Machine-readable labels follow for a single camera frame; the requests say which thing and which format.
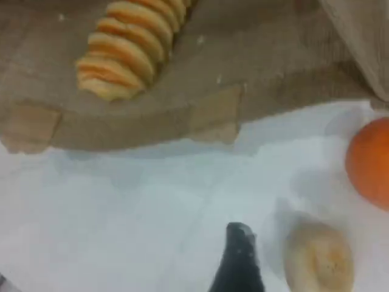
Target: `table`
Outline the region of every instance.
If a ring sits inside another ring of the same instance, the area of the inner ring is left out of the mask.
[[[189,140],[138,150],[38,156],[0,151],[0,272],[23,292],[207,291],[225,226],[257,233],[267,291],[289,291],[283,240],[301,216],[342,230],[355,292],[389,286],[389,215],[343,168],[377,114],[336,102],[243,126],[234,146]]]

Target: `bread slice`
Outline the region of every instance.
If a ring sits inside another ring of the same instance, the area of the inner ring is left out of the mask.
[[[154,34],[136,24],[125,24],[115,18],[103,18],[97,23],[97,31],[117,35],[138,44],[155,63],[163,63],[169,55]]]
[[[180,30],[180,22],[178,17],[174,13],[172,7],[166,4],[163,0],[127,0],[132,3],[140,4],[142,6],[153,9],[154,11],[160,13],[168,21],[173,32],[178,32]]]
[[[156,68],[150,57],[136,43],[103,32],[94,32],[88,39],[89,55],[112,58],[123,62],[148,84],[153,82]]]
[[[183,24],[187,15],[187,8],[182,0],[164,0],[171,8],[173,8],[179,22]]]
[[[171,50],[173,30],[160,13],[128,1],[110,3],[106,13],[123,23],[137,24],[148,29],[160,39],[167,51]]]
[[[292,292],[351,292],[354,260],[346,238],[322,223],[302,223],[284,250],[286,282]]]
[[[122,65],[118,61],[85,56],[76,62],[79,81],[88,78],[98,78],[109,83],[142,91],[146,84],[130,68]]]
[[[128,88],[126,86],[113,84],[98,78],[80,77],[78,87],[81,90],[90,91],[108,102],[115,99],[131,99],[139,93],[139,90],[136,88]]]

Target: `bread roll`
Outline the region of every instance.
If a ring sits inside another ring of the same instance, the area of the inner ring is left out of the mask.
[[[189,7],[192,5],[192,0],[181,0],[181,1],[184,2],[186,7]]]
[[[284,253],[286,280],[292,292],[351,292],[351,250],[335,229],[319,223],[299,226]]]

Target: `orange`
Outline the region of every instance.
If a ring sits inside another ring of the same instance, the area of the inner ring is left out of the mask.
[[[389,211],[389,118],[369,123],[354,136],[346,171],[362,196]]]

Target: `wooden cutting board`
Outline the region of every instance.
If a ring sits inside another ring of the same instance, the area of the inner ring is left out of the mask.
[[[316,0],[199,0],[156,84],[134,100],[106,103],[77,89],[74,62],[107,4],[0,2],[3,141],[35,139],[28,127],[17,127],[15,136],[17,122],[51,123],[37,134],[40,143],[65,149],[116,150],[183,137],[233,142],[244,122],[373,96]],[[26,106],[50,122],[34,113],[20,117]]]

